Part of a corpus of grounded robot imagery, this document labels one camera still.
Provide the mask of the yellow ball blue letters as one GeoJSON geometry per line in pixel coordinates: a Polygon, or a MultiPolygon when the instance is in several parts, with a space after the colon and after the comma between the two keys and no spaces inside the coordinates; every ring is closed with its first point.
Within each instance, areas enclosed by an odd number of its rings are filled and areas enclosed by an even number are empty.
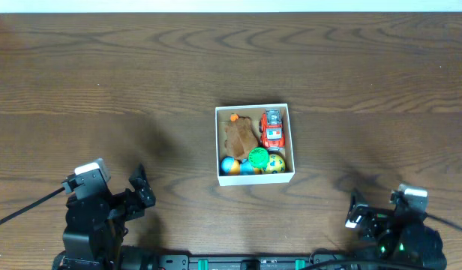
{"type": "Polygon", "coordinates": [[[264,174],[284,173],[285,171],[285,160],[279,154],[270,154],[268,163],[262,169],[262,173],[264,174]]]}

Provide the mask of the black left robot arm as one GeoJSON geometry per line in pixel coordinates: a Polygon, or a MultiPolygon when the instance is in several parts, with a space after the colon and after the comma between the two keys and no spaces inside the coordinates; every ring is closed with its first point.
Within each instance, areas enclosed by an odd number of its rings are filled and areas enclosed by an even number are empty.
{"type": "Polygon", "coordinates": [[[128,234],[125,223],[145,214],[156,198],[145,168],[140,164],[129,177],[133,190],[113,194],[101,159],[77,167],[63,182],[67,199],[64,251],[53,269],[120,269],[122,242],[128,234]]]}

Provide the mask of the red toy car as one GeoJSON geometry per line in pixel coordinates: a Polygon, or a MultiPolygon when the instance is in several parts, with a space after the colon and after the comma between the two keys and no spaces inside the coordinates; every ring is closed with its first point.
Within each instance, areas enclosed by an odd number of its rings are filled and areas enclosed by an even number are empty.
{"type": "Polygon", "coordinates": [[[285,137],[281,111],[279,109],[265,109],[259,122],[260,141],[269,151],[284,149],[285,137]]]}

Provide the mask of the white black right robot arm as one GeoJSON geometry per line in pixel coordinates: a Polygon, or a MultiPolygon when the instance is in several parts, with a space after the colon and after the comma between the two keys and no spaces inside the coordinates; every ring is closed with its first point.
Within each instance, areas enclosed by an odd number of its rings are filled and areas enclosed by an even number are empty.
{"type": "Polygon", "coordinates": [[[358,239],[365,242],[352,255],[359,260],[445,269],[447,259],[440,234],[424,225],[428,192],[400,184],[391,192],[390,203],[392,210],[371,207],[359,191],[351,193],[345,227],[357,230],[358,239]]]}

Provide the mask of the brown plush bear toy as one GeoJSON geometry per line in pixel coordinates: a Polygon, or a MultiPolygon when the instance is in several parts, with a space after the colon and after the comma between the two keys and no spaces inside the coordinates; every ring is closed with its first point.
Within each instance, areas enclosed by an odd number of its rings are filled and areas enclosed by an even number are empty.
{"type": "Polygon", "coordinates": [[[233,113],[224,131],[226,134],[224,147],[227,155],[232,158],[240,161],[247,159],[251,151],[259,146],[252,129],[252,122],[247,117],[240,117],[233,113]]]}

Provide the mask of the orange blue duck toy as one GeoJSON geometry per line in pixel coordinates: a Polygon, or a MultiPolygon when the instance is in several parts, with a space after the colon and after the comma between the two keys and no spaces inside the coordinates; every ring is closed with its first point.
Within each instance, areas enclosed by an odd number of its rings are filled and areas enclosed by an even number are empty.
{"type": "Polygon", "coordinates": [[[251,164],[249,160],[237,160],[234,157],[225,157],[220,162],[220,171],[225,176],[258,175],[261,170],[251,164]]]}

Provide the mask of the green ribbed ball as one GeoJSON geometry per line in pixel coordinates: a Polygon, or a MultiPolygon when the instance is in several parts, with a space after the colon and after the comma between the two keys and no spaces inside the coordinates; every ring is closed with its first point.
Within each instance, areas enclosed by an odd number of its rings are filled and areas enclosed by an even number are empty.
{"type": "Polygon", "coordinates": [[[256,147],[250,151],[247,159],[253,167],[262,169],[269,162],[269,152],[262,147],[256,147]]]}

